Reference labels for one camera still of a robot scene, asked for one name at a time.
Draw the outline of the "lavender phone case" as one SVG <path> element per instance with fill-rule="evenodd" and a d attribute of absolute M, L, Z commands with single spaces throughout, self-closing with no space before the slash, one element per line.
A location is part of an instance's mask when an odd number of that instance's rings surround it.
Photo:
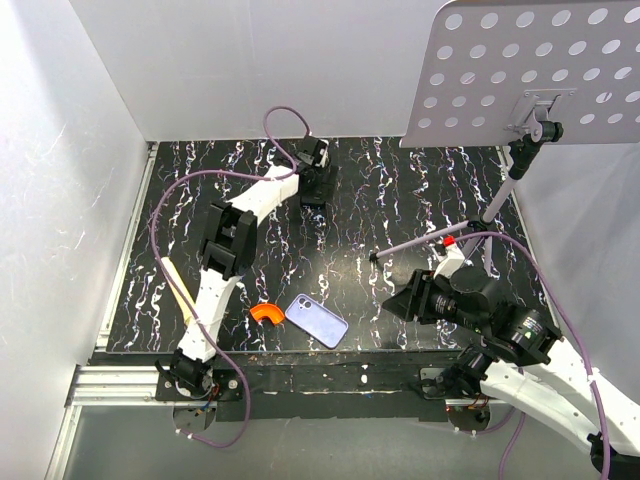
<path fill-rule="evenodd" d="M 342 317 L 306 294 L 299 294 L 291 302 L 285 310 L 285 317 L 328 349 L 335 349 L 349 328 Z"/>

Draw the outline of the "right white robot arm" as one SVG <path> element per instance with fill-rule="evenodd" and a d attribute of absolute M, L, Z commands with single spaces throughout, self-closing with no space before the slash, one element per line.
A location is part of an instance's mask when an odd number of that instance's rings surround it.
<path fill-rule="evenodd" d="M 596 372 L 578 339 L 506 300 L 482 269 L 416 270 L 382 307 L 406 322 L 445 320 L 474 334 L 451 366 L 419 384 L 420 393 L 500 399 L 587 451 L 602 478 L 638 478 L 638 404 Z"/>

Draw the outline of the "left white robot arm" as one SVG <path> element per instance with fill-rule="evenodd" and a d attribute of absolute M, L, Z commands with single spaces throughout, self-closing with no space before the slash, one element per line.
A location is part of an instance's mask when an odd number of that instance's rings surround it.
<path fill-rule="evenodd" d="M 233 290 L 255 261 L 260 224 L 295 196 L 304 206 L 325 206 L 333 194 L 337 171 L 338 167 L 330 160 L 329 142 L 307 135 L 292 157 L 280 152 L 263 175 L 214 172 L 248 180 L 252 185 L 229 201 L 216 200 L 210 204 L 199 248 L 197 295 L 189 294 L 169 258 L 159 259 L 186 330 L 169 367 L 156 367 L 180 394 L 200 400 L 214 391 L 210 365 L 217 354 L 214 343 Z"/>

